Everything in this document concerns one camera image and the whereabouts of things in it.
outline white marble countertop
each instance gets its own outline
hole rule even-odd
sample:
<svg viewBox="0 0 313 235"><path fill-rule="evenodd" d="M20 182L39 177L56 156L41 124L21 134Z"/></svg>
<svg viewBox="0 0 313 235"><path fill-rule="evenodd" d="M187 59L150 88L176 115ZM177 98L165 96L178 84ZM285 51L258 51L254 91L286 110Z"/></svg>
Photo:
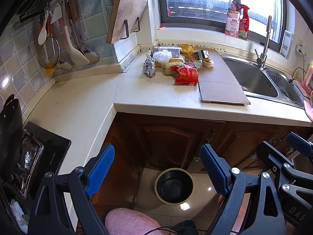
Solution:
<svg viewBox="0 0 313 235"><path fill-rule="evenodd" d="M116 112L210 120L312 126L305 111L273 101L248 97L251 105L201 102L197 85L174 85L173 76L142 73L141 54L127 73L73 79L54 84L27 121L68 138L72 144L59 174L84 166L96 156ZM77 217L69 195L66 202L75 226Z"/></svg>

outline wooden cutting board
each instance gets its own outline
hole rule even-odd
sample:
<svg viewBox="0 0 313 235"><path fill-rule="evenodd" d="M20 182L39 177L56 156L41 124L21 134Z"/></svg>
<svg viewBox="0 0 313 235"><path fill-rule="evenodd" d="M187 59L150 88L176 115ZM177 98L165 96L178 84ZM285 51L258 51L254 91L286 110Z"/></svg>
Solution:
<svg viewBox="0 0 313 235"><path fill-rule="evenodd" d="M198 71L201 100L227 104L250 104L235 76L217 51L207 50L214 61L214 66L213 68L202 67Z"/></svg>
<svg viewBox="0 0 313 235"><path fill-rule="evenodd" d="M125 19L129 34L138 30L137 17L141 18L147 0L114 0L106 42L113 44L126 37Z"/></svg>

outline black pan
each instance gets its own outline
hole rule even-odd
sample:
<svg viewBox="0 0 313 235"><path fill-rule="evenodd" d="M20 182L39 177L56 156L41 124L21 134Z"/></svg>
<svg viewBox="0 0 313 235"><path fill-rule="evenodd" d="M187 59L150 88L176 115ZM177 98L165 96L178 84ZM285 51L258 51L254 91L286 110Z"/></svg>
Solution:
<svg viewBox="0 0 313 235"><path fill-rule="evenodd" d="M0 113L0 186L7 182L19 160L22 145L22 112L10 95Z"/></svg>

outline cabinet door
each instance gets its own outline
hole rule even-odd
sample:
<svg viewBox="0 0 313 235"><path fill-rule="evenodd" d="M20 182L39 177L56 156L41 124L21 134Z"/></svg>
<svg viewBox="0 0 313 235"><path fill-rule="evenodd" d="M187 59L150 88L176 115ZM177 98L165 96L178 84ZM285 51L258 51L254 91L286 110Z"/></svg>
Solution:
<svg viewBox="0 0 313 235"><path fill-rule="evenodd" d="M107 133L105 143L114 146L115 157L99 191L91 197L91 202L103 221L112 209L135 207L135 197L143 171L143 167L132 158L131 144L116 120Z"/></svg>
<svg viewBox="0 0 313 235"><path fill-rule="evenodd" d="M213 144L223 121L118 113L145 167L187 169L205 143Z"/></svg>
<svg viewBox="0 0 313 235"><path fill-rule="evenodd" d="M296 126L285 126L285 131L282 135L275 135L268 142L275 147L279 152L286 155L287 152L291 149L291 147L287 144L286 136L290 133L294 132L304 139L308 139L313 134L313 128L311 127L296 127ZM264 163L256 157L256 153L254 152L250 157L240 164L240 169L265 169Z"/></svg>
<svg viewBox="0 0 313 235"><path fill-rule="evenodd" d="M254 155L262 141L274 141L277 135L284 135L285 126L256 123L226 122L219 138L216 153L231 167L243 168L242 164Z"/></svg>

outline window frame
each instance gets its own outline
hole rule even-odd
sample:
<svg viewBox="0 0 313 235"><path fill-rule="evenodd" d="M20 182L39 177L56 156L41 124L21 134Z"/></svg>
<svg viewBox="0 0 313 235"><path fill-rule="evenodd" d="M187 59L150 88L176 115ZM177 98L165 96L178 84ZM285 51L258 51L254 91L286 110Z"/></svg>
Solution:
<svg viewBox="0 0 313 235"><path fill-rule="evenodd" d="M287 3L286 0L283 1L283 18L282 18L282 29L279 35L279 43L270 40L269 48L280 52L284 32L286 30L286 22L287 22ZM217 32L225 32L225 23L200 19L200 18L187 18L187 17L168 17L167 16L167 4L166 0L159 0L159 11L160 11L160 26L163 27L186 27L186 28L197 28L197 29L205 29ZM248 40L257 42L261 45L264 45L266 37L255 33L253 31L249 31Z"/></svg>

